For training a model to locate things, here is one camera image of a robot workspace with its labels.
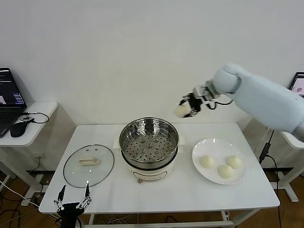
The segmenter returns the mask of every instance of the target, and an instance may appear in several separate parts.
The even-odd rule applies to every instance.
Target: glass lid
[[[89,145],[74,152],[65,163],[63,176],[76,188],[85,188],[86,182],[94,186],[102,182],[111,172],[114,156],[102,145]]]

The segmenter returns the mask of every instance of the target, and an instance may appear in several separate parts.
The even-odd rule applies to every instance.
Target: pot handle
[[[116,137],[116,138],[114,139],[114,142],[113,142],[113,149],[114,149],[114,150],[121,150],[120,145],[119,145],[119,137]]]
[[[179,134],[179,143],[177,144],[177,146],[179,148],[177,150],[177,153],[184,153],[183,146],[186,145],[185,137],[180,133],[178,134]]]

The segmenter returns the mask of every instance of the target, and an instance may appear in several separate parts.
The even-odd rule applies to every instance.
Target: white table
[[[66,184],[64,203],[82,200],[85,190],[77,189],[65,181],[63,167],[69,156],[79,148],[90,144],[102,144],[112,148],[115,139],[125,125],[78,126],[56,169],[47,192],[40,204],[42,213],[55,213],[59,191]],[[185,138],[183,153],[178,153],[173,171],[164,179],[139,184],[129,173],[120,152],[113,150],[114,167],[100,184],[90,188],[92,202],[87,214],[102,213],[159,213],[246,210],[227,221],[140,224],[130,227],[224,227],[235,226],[263,208],[277,207],[280,202],[260,167],[250,146],[236,123],[177,123],[178,132]],[[195,169],[191,153],[202,139],[220,138],[235,144],[247,157],[248,172],[235,185],[215,184]]]
[[[281,132],[281,134],[292,148],[299,151],[304,149],[304,143],[297,140],[290,133]],[[303,161],[299,161],[298,164],[296,164],[295,167],[291,171],[289,171],[286,175],[284,175],[282,172],[278,172],[278,176],[280,179],[278,183],[278,187],[279,189],[284,189],[286,191],[290,201],[292,202],[298,202],[299,199],[297,198],[294,190],[291,188],[290,182],[292,182],[296,177],[298,177],[303,172],[304,172]],[[274,189],[276,189],[276,182],[272,182],[271,185]]]
[[[48,117],[51,117],[53,112],[57,108],[56,102],[32,102],[27,103],[28,108],[26,109],[29,113],[36,113],[41,112],[46,114]],[[35,118],[35,121],[37,122],[43,122],[46,121],[46,117],[43,115],[36,114],[33,116]],[[11,153],[14,153],[14,151],[11,149],[11,147],[26,147],[31,145],[42,128],[44,127],[44,124],[34,124],[30,123],[25,133],[17,138],[13,138],[10,136],[10,133],[7,132],[4,137],[0,138],[0,170],[3,171],[7,177],[4,181],[6,183],[10,177],[13,178],[20,177],[24,182],[26,182],[30,188],[25,195],[25,198],[31,198],[33,197],[35,192],[40,192],[42,188],[42,192],[45,192],[47,189],[47,186],[42,186],[39,182],[41,181],[43,175],[39,174],[36,176],[36,178],[33,178],[31,175],[29,175],[25,170],[21,169],[21,165],[19,164],[19,161],[16,161],[16,159],[11,158]],[[22,201],[22,206],[27,206],[29,203],[27,201]]]

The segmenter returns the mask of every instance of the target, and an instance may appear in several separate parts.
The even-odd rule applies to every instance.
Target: white plate
[[[200,164],[200,158],[204,155],[210,155],[214,159],[214,168],[207,169]],[[219,175],[218,169],[222,165],[227,165],[226,160],[231,155],[237,155],[242,160],[242,165],[238,169],[233,169],[232,177],[225,179]],[[204,139],[197,143],[192,150],[192,160],[201,175],[218,184],[238,183],[247,173],[245,156],[236,146],[222,139]]]

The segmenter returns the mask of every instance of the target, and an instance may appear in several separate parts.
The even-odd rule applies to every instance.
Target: stainless steel steamer basket
[[[145,117],[129,123],[121,132],[119,144],[125,161],[140,170],[157,170],[176,156],[179,136],[165,120]]]

